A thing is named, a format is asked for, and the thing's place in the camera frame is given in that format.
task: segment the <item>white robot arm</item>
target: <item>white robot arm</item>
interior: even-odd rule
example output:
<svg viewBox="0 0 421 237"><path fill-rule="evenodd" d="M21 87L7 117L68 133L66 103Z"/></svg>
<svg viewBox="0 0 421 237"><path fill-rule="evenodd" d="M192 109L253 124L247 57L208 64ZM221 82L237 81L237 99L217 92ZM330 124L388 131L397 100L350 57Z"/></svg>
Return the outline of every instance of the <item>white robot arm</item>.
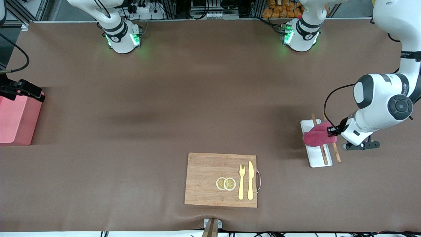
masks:
<svg viewBox="0 0 421 237"><path fill-rule="evenodd" d="M98 21L105 32L108 44L117 53L126 54L140 46L141 28L128 20L123 20L114 8L123 0L67 0Z"/></svg>
<svg viewBox="0 0 421 237"><path fill-rule="evenodd" d="M3 26L5 21L6 21L6 2L4 0L0 0L0 27Z"/></svg>
<svg viewBox="0 0 421 237"><path fill-rule="evenodd" d="M291 49L304 52L309 50L319 35L319 29L326 19L325 5L343 3L348 0L300 0L305 7L302 17L286 23L291 25L292 34L284 38L284 44Z"/></svg>
<svg viewBox="0 0 421 237"><path fill-rule="evenodd" d="M353 90L359 109L338 127L328 129L331 135L340 134L354 146L364 147L363 142L373 132L410 117L413 104L421 98L420 12L419 0L376 0L374 22L402 44L400 68L397 73L362 76Z"/></svg>

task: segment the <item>wooden chopstick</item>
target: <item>wooden chopstick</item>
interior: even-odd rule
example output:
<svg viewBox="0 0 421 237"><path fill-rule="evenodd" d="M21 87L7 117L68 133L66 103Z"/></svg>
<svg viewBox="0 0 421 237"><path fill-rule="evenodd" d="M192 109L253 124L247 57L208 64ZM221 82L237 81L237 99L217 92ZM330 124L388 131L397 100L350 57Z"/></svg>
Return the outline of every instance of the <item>wooden chopstick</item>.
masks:
<svg viewBox="0 0 421 237"><path fill-rule="evenodd" d="M313 113L312 113L312 120L313 120L314 126L316 126L317 125L316 116ZM320 149L322 150L323 162L325 163L325 165L327 165L328 158L326 157L326 151L325 151L324 145L321 145Z"/></svg>
<svg viewBox="0 0 421 237"><path fill-rule="evenodd" d="M342 161L341 161L341 157L339 156L338 147L336 146L336 143L332 143L332 145L333 145L333 151L335 152L336 160L338 161L338 163L341 163Z"/></svg>

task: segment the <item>black cable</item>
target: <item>black cable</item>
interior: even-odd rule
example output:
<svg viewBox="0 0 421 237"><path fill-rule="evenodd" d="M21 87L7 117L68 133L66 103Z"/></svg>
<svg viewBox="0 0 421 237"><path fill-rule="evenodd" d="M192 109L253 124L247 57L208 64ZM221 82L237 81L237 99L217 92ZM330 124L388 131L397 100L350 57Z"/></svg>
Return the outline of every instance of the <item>black cable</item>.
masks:
<svg viewBox="0 0 421 237"><path fill-rule="evenodd" d="M285 35L285 33L282 33L282 32L280 32L280 31L278 31L278 30L276 30L276 29L275 29L274 24L272 24L272 23L270 22L270 19L269 19L269 18L267 19L267 21L269 22L270 27L272 27L272 29L273 29L276 33L278 33L278 34L280 34L280 35Z"/></svg>
<svg viewBox="0 0 421 237"><path fill-rule="evenodd" d="M127 15L126 15L126 11L124 10L123 6L121 6L121 9L123 10L123 14L124 14L124 19L129 20Z"/></svg>
<svg viewBox="0 0 421 237"><path fill-rule="evenodd" d="M109 231L101 231L101 237L102 237L102 233L104 233L104 237L108 236Z"/></svg>
<svg viewBox="0 0 421 237"><path fill-rule="evenodd" d="M239 5L240 5L240 1L239 0L235 0L236 1L236 3L235 4L229 4L228 2L229 2L230 0L222 0L221 1L221 3L219 4L223 9L228 9L228 10L231 10L231 9L234 9L234 8L237 8Z"/></svg>
<svg viewBox="0 0 421 237"><path fill-rule="evenodd" d="M355 86L355 83L353 83L353 84L349 84L349 85L346 85L346 86L341 86L341 87L338 87L338 88L336 88L336 89L334 89L329 95L328 95L328 97L326 97L326 100L325 100L325 104L323 105L323 114L325 115L325 117L326 117L326 120L328 120L329 121L329 123L336 129L336 131L340 134L341 132L339 131L339 129L332 123L332 121L330 121L330 119L329 119L329 117L326 115L326 104L327 104L327 102L328 102L328 99L329 99L329 97L333 94L333 93L335 93L336 91L338 91L338 90L340 90L340 89L343 89L343 88L346 88L346 87L350 87L350 86Z"/></svg>
<svg viewBox="0 0 421 237"><path fill-rule="evenodd" d="M339 5L338 5L338 7L335 9L335 11L334 12L331 12L330 13L330 15L329 15L329 17L330 18L332 18L335 14L336 14L336 12L338 11L338 9L341 7L341 5L342 5L342 3L340 3Z"/></svg>
<svg viewBox="0 0 421 237"><path fill-rule="evenodd" d="M94 0L95 1L95 3L97 4L97 6L99 7L99 8L101 8L100 6L99 6L99 4L98 4L98 2L101 4L101 6L102 6L102 8L107 12L107 14L105 15L106 17L108 17L108 18L111 18L111 15L109 14L109 12L108 12L108 10L104 7L104 4L102 4L102 2L101 2L101 0L98 0L98 2L97 2L97 0Z"/></svg>
<svg viewBox="0 0 421 237"><path fill-rule="evenodd" d="M9 42L9 43L11 43L13 46L15 46L18 50L20 50L20 52L22 52L24 55L25 55L25 57L26 57L26 63L25 63L25 65L23 65L22 67L20 67L20 68L18 68L18 69L12 69L12 70L10 70L10 72L11 73L13 73L13 72L18 72L18 71L21 71L21 70L23 70L23 69L25 69L28 65L29 65L29 56L26 54L26 52L23 50L23 49L21 49L21 47L19 47L17 44L15 44L15 43L13 43L13 41L11 41L11 40L9 40L6 36L4 36L2 33L0 33L0 36L3 38L3 39L5 39L7 42Z"/></svg>
<svg viewBox="0 0 421 237"><path fill-rule="evenodd" d="M189 0L186 0L185 2L184 2L184 6L188 6L188 5L186 5L186 3L190 3L190 1ZM203 12L203 14L199 17L199 18L194 18L194 17L192 17L190 14L189 14L189 6L187 7L187 8L185 8L185 10L184 10L184 12L186 13L186 16L187 17L189 17L190 19L194 19L194 20L200 20L200 19L202 19L203 17L205 17L207 14L208 14L208 12L209 12L209 0L206 0L206 3L205 3L205 6L204 6L204 8L203 8L203 10L204 10L204 12Z"/></svg>
<svg viewBox="0 0 421 237"><path fill-rule="evenodd" d="M392 38L392 36L390 36L390 34L389 34L389 33L387 33L387 36L389 36L389 39L391 39L392 41L400 43L400 41L399 41L399 40L395 40L394 38Z"/></svg>
<svg viewBox="0 0 421 237"><path fill-rule="evenodd" d="M170 15L170 16L175 16L175 17L177 17L177 15L174 15L174 14L172 14L172 13L169 13L164 7L162 7L162 5L161 4L159 4L156 0L155 0L155 3L157 3L158 5L159 5L159 8L160 9L162 9L162 10L164 10L164 12L165 13L167 13L168 15Z"/></svg>
<svg viewBox="0 0 421 237"><path fill-rule="evenodd" d="M276 27L281 27L281 25L280 25L280 24L274 24L274 23L267 22L267 21L265 21L263 18L258 17L258 16L253 16L252 18L259 19L261 22L263 22L263 23L265 23L265 24L267 24L267 25L272 25L272 26L276 26Z"/></svg>

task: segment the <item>gold knife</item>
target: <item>gold knife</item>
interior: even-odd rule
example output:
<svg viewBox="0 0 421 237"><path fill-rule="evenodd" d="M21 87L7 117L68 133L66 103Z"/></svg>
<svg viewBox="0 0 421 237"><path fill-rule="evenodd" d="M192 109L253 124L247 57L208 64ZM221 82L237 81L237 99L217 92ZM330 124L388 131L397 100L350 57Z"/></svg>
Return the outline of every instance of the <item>gold knife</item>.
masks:
<svg viewBox="0 0 421 237"><path fill-rule="evenodd" d="M251 161L248 162L248 192L247 198L253 200L253 178L254 178L254 168Z"/></svg>

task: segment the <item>wire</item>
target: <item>wire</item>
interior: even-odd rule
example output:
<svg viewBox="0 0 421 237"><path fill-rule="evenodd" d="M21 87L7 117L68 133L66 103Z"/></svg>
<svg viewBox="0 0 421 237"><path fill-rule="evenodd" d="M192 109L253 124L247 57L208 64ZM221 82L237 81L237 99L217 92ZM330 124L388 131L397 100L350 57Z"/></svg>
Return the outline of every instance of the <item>wire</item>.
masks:
<svg viewBox="0 0 421 237"><path fill-rule="evenodd" d="M340 3L340 4L338 5L338 7L335 9L335 11L334 11L334 12L331 12L331 13L329 14L329 17L330 17L330 18L332 18L332 17L336 14L336 12L338 11L338 9L339 9L341 6L342 6L342 3Z"/></svg>
<svg viewBox="0 0 421 237"><path fill-rule="evenodd" d="M124 10L123 6L121 6L121 9L123 10L124 18L126 20L129 20L128 16L126 15L126 11Z"/></svg>
<svg viewBox="0 0 421 237"><path fill-rule="evenodd" d="M108 12L108 10L104 7L104 4L102 4L102 2L101 2L101 0L98 0L98 2L97 2L97 0L94 0L95 1L95 3L97 4L97 6L99 7L99 8L101 8L100 6L99 6L99 4L98 4L98 2L101 4L101 6L102 6L102 9L104 9L107 13L105 14L104 12L102 12L102 13L104 13L104 15L106 16L106 17L108 17L108 18L111 18L111 15L109 14L109 12Z"/></svg>
<svg viewBox="0 0 421 237"><path fill-rule="evenodd" d="M231 9L237 8L240 5L240 1L239 0L234 0L234 1L236 1L236 3L231 5L231 4L228 3L228 0L222 0L221 1L221 4L219 4L219 5L223 9L231 10Z"/></svg>
<svg viewBox="0 0 421 237"><path fill-rule="evenodd" d="M164 12L167 13L168 15L177 17L177 15L174 15L172 13L169 13L165 8L162 7L161 4L158 3L158 5L159 5L159 8L162 9L162 10L164 10Z"/></svg>
<svg viewBox="0 0 421 237"><path fill-rule="evenodd" d="M387 33L387 36L389 36L389 39L391 39L392 41L400 43L400 41L399 41L399 40L395 40L394 38L392 38L392 36L390 36L390 34L389 34L389 33Z"/></svg>
<svg viewBox="0 0 421 237"><path fill-rule="evenodd" d="M267 22L267 21L265 21L263 18L258 17L258 16L253 16L252 18L259 19L261 22L263 22L263 23L265 23L265 24L267 24L267 25L272 25L272 26L281 27L281 25L280 25L280 24L273 24L273 23Z"/></svg>
<svg viewBox="0 0 421 237"><path fill-rule="evenodd" d="M326 97L326 100L325 100L325 104L323 105L323 114L325 115L325 117L326 117L326 120L328 120L329 121L329 123L336 129L336 131L340 134L341 132L339 131L339 129L332 123L332 121L330 121L330 119L328 118L328 116L326 115L326 104L327 104L327 102L328 102L328 99L329 99L329 97L333 94L333 93L335 93L336 91L338 91L338 90L340 90L340 89L343 89L343 88L346 88L346 87L350 87L350 86L355 86L355 83L353 83L353 84L349 84L349 85L346 85L346 86L341 86L341 87L338 87L338 88L336 88L336 89L334 89L329 95L328 95L328 97Z"/></svg>
<svg viewBox="0 0 421 237"><path fill-rule="evenodd" d="M272 27L272 29L273 29L276 33L278 33L278 34L280 34L280 35L286 35L285 33L282 33L282 32L280 32L280 31L276 30L276 29L275 29L275 27L274 27L274 25L273 25L272 23L270 23L270 19L269 19L269 18L267 19L267 21L269 22L270 27Z"/></svg>
<svg viewBox="0 0 421 237"><path fill-rule="evenodd" d="M0 36L5 39L7 42L11 43L13 46L15 46L18 50L20 50L20 52L22 52L25 57L26 57L26 63L25 65L23 65L22 67L18 68L18 69L12 69L12 70L5 70L5 71L0 71L0 74L2 73L13 73L13 72L18 72L21 71L23 69L25 69L28 65L29 65L29 56L26 54L26 52L21 49L21 47L19 47L17 44L13 43L13 41L9 40L6 36L4 36L2 33L0 33Z"/></svg>
<svg viewBox="0 0 421 237"><path fill-rule="evenodd" d="M149 19L148 22L146 23L146 27L145 27L145 30L142 32L142 35L146 34L146 30L148 29L149 21L151 21L151 19Z"/></svg>
<svg viewBox="0 0 421 237"><path fill-rule="evenodd" d="M189 3L189 2L190 2L189 0L186 0L186 1L184 2L184 5L185 5L185 6L188 6L188 5L186 5L186 3ZM202 14L199 18L194 18L194 17L192 17L192 16L189 14L189 7L185 8L184 12L186 13L187 17L189 17L190 19L200 20L200 19L202 19L203 17L205 17L205 16L208 14L208 12L209 12L209 0L206 0L206 3L207 3L207 5L208 5L208 8L206 9L206 4L205 4L204 9L203 9L203 10L204 10L204 12L203 12L203 14Z"/></svg>

